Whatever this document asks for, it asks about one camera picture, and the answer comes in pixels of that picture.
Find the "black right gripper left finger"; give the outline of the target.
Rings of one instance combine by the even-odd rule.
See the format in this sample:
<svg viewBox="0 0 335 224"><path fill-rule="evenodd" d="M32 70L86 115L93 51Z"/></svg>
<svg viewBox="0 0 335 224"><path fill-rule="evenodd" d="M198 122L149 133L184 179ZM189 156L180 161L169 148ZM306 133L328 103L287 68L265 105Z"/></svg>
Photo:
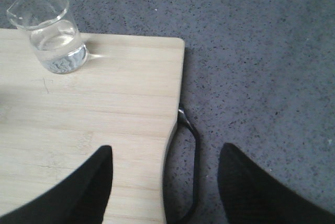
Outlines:
<svg viewBox="0 0 335 224"><path fill-rule="evenodd" d="M102 223L112 181L112 147L103 145L55 187L1 216L1 223Z"/></svg>

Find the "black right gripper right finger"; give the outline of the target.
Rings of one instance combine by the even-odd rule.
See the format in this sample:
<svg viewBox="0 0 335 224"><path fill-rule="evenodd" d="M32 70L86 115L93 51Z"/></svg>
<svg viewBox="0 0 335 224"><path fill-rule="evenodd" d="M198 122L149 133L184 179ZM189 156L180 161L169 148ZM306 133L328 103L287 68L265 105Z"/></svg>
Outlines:
<svg viewBox="0 0 335 224"><path fill-rule="evenodd" d="M334 214L281 184L232 143L220 152L218 189L229 223L334 223Z"/></svg>

